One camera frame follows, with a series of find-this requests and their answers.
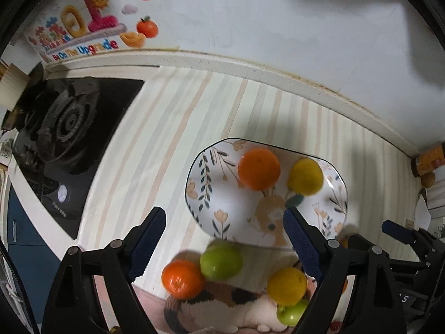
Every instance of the black stovetop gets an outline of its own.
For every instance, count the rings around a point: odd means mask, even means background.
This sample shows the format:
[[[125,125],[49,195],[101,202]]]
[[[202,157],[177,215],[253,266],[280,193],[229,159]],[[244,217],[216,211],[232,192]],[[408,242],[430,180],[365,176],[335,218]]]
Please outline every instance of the black stovetop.
[[[143,83],[49,80],[27,113],[14,157],[37,198],[73,239],[106,147]]]

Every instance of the blue gripper pad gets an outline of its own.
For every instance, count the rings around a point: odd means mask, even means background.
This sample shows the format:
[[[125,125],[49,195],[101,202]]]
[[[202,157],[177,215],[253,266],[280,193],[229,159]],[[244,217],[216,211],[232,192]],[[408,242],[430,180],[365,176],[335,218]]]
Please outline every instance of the blue gripper pad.
[[[396,224],[390,220],[386,220],[382,223],[382,232],[396,239],[397,241],[404,243],[405,245],[414,243],[414,235],[412,230],[406,229],[401,225]]]
[[[320,255],[289,209],[284,212],[283,225],[298,258],[303,263],[304,271],[320,283],[323,278]]]
[[[137,277],[144,274],[150,261],[151,255],[165,230],[165,212],[159,207],[154,207],[140,226],[132,228],[132,231],[140,234],[138,242],[134,243],[131,252],[128,253],[130,267],[127,276],[130,282],[134,282]]]

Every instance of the bottle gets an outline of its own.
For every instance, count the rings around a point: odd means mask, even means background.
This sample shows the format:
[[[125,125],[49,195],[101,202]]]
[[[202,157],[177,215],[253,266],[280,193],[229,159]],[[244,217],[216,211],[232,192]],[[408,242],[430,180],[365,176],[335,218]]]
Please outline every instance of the bottle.
[[[420,177],[445,165],[445,143],[430,149],[411,161],[412,174]]]

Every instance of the orange sticker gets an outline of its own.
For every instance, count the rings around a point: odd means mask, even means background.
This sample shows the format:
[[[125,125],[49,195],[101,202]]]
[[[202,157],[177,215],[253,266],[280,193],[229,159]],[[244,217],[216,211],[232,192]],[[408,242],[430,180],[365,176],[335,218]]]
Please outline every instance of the orange sticker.
[[[437,146],[416,158],[416,168],[421,176],[428,172],[432,172],[443,165],[445,165],[445,157],[442,145]]]

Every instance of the cabinet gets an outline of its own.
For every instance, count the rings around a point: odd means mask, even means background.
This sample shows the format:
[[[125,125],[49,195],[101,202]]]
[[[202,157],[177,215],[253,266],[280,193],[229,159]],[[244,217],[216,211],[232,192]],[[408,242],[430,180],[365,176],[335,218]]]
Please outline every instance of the cabinet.
[[[36,322],[41,323],[60,260],[29,220],[12,186],[8,203],[8,253],[23,281]]]
[[[12,185],[8,202],[8,244],[46,245],[26,215]]]

